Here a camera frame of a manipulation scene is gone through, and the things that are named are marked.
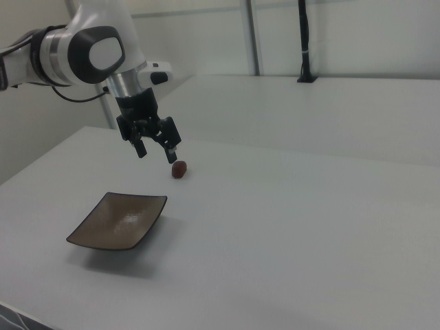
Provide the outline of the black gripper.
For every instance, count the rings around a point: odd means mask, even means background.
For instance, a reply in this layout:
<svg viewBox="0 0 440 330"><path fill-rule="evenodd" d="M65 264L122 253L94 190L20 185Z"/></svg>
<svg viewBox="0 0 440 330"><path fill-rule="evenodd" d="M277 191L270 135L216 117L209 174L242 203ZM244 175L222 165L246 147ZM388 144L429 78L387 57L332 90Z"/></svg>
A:
<svg viewBox="0 0 440 330"><path fill-rule="evenodd" d="M158 105L153 89L150 87L135 96L116 98L116 102L121 113L116 118L116 122L122 139L130 142L137 156L143 158L147 154L142 135L134 123L143 120L154 125L151 139L164 149L168 163L175 163L177 145L182 139L171 117L160 119L158 116Z"/></svg>

